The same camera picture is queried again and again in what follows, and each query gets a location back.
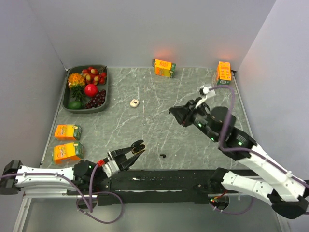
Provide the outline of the beige earbud charging case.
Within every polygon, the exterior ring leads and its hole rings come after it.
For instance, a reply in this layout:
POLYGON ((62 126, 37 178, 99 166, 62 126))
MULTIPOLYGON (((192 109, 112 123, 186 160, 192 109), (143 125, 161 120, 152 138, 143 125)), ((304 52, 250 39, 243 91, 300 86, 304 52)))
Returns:
POLYGON ((137 99, 133 99, 131 102, 130 102, 130 106, 132 107, 132 108, 137 108, 138 107, 138 105, 139 105, 139 100, 137 100, 137 99))

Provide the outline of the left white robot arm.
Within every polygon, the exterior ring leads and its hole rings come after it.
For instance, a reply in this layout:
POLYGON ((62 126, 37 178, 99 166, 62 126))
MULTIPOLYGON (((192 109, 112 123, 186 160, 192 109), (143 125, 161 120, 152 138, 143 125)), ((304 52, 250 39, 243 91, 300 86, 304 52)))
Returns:
POLYGON ((127 171, 145 151, 142 140, 132 146, 109 151, 107 157, 94 163, 81 160, 73 167, 60 169, 32 168, 13 160, 0 177, 1 195, 16 195, 21 190, 60 189, 90 194, 97 184, 127 171))

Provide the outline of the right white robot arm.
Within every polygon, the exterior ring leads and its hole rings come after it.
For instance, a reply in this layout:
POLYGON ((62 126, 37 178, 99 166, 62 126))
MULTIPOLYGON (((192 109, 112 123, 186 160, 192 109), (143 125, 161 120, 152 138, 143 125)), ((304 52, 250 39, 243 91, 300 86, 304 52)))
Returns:
POLYGON ((218 168, 211 180, 215 192, 226 189, 250 195, 266 202, 277 214, 287 219, 296 219, 309 213, 309 182, 283 168, 255 139, 236 128, 236 118, 229 108, 217 106, 210 109, 202 98, 197 98, 185 105, 171 107, 169 113, 183 127, 196 126, 218 143, 218 149, 223 154, 245 165, 261 178, 257 181, 218 168))

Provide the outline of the black earbud charging case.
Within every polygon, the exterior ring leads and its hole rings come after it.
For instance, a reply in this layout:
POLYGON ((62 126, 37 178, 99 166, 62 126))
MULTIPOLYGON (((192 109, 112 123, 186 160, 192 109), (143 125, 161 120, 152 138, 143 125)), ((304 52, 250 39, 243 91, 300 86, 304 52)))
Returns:
POLYGON ((135 141, 132 145, 132 154, 136 155, 136 154, 141 154, 145 151, 145 144, 144 144, 144 140, 143 139, 140 139, 140 140, 137 140, 135 141))

